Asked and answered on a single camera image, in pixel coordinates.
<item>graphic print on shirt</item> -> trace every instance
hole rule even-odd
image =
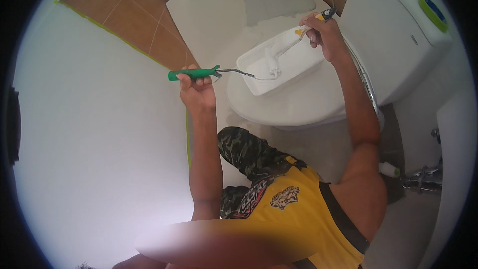
[[[284,211],[285,207],[292,203],[298,202],[297,194],[299,194],[299,187],[289,186],[286,189],[278,192],[272,197],[271,206],[273,208],[279,208],[281,211]]]
[[[249,191],[244,195],[240,203],[239,208],[229,214],[228,219],[246,219],[248,218],[256,206],[259,204],[260,199],[266,192],[267,186],[271,185],[275,180],[275,177],[269,177],[257,182],[252,186]]]

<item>person's hand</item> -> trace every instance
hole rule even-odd
[[[183,69],[197,69],[197,67],[192,64]],[[210,76],[197,78],[195,81],[192,81],[191,77],[186,74],[177,74],[176,77],[181,81],[182,102],[192,117],[216,112],[216,96]]]
[[[312,29],[307,32],[312,48],[317,45],[322,47],[322,52],[326,60],[334,64],[344,57],[350,57],[349,49],[345,45],[340,29],[334,19],[329,21],[320,21],[315,18],[319,13],[312,13],[305,16],[299,25],[307,25]]]

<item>green roller handle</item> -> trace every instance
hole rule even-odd
[[[178,71],[170,71],[168,73],[168,79],[169,81],[178,81],[179,79],[176,77],[177,74],[186,74],[191,77],[191,79],[202,78],[211,75],[221,77],[221,74],[216,73],[217,69],[219,69],[219,65],[216,65],[212,69],[182,69]]]

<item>toilet lid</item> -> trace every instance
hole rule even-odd
[[[232,73],[226,96],[232,110],[241,117],[270,126],[312,124],[344,109],[340,82],[327,61],[302,79],[261,96],[254,96],[242,76]]]

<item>yellow brush handle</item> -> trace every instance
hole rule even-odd
[[[332,18],[332,16],[337,12],[337,9],[335,8],[330,8],[330,9],[327,9],[325,11],[323,11],[322,13],[319,13],[318,15],[315,16],[315,18],[319,19],[320,21],[327,21],[329,20],[330,18]],[[312,27],[308,27],[307,25],[304,26],[303,28],[301,29],[298,29],[296,31],[294,31],[298,36],[300,36],[300,39],[302,39],[305,34],[311,30]]]

